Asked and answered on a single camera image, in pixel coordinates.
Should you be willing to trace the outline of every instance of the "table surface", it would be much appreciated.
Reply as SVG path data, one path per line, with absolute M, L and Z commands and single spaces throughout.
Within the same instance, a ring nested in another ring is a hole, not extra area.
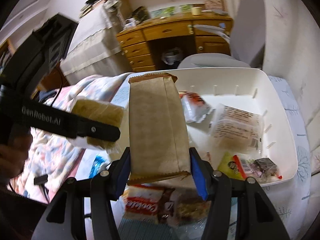
M 144 21 L 143 23 L 138 24 L 135 27 L 128 28 L 119 32 L 116 36 L 121 36 L 123 34 L 140 30 L 142 28 L 163 24 L 163 23 L 171 23 L 171 22 L 178 22 L 178 21 L 186 21 L 186 20 L 227 20 L 232 21 L 233 19 L 230 16 L 223 16 L 212 12 L 203 13 L 202 15 L 192 15 L 191 13 L 178 13 L 175 15 L 171 15 L 167 18 L 160 19 L 160 18 L 153 18 Z

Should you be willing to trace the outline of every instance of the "white chair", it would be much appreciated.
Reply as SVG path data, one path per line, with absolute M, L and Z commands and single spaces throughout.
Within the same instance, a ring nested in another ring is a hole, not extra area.
M 193 67 L 261 67 L 264 55 L 266 19 L 263 0 L 242 0 L 230 37 L 223 28 L 194 25 L 202 31 L 222 37 L 230 46 L 231 56 L 200 53 L 186 57 L 178 68 Z

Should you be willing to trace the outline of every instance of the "brown paper bag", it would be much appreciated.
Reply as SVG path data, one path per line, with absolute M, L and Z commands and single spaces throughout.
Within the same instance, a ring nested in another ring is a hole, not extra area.
M 171 75 L 131 80 L 128 184 L 149 183 L 190 173 L 189 140 L 178 91 Z

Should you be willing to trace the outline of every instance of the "screw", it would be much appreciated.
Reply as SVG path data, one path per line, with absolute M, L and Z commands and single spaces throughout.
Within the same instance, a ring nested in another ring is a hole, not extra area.
M 256 180 L 255 180 L 253 177 L 247 178 L 247 181 L 248 181 L 248 183 L 250 183 L 250 184 L 255 184 L 255 183 L 256 183 Z
M 74 183 L 75 182 L 75 178 L 68 178 L 67 179 L 67 183 L 68 184 L 72 184 L 72 183 Z
M 109 171 L 101 171 L 101 172 L 100 172 L 100 176 L 101 176 L 101 177 L 109 176 Z
M 213 171 L 212 175 L 215 177 L 221 177 L 222 173 L 220 171 Z

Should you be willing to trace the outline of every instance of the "desk drawer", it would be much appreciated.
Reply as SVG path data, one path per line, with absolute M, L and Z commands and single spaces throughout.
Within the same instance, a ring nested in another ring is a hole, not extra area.
M 150 54 L 148 44 L 146 42 L 134 44 L 124 48 L 124 54 L 128 57 Z
M 132 69 L 134 72 L 154 71 L 156 66 L 135 67 Z
M 230 35 L 231 29 L 232 29 L 232 21 L 226 21 L 226 20 L 194 20 L 193 25 L 200 24 L 200 25 L 211 25 L 220 27 L 225 25 L 226 32 L 229 32 L 228 35 Z M 201 36 L 216 36 L 214 33 L 209 33 L 205 31 L 198 30 L 197 28 L 193 28 L 195 35 L 201 35 Z
M 118 36 L 117 40 L 122 48 L 145 41 L 141 30 Z
M 193 33 L 190 33 L 188 25 L 191 25 L 191 21 L 159 24 L 152 27 L 144 28 L 143 33 L 147 41 L 167 37 L 192 35 Z
M 131 68 L 154 65 L 151 54 L 128 58 Z

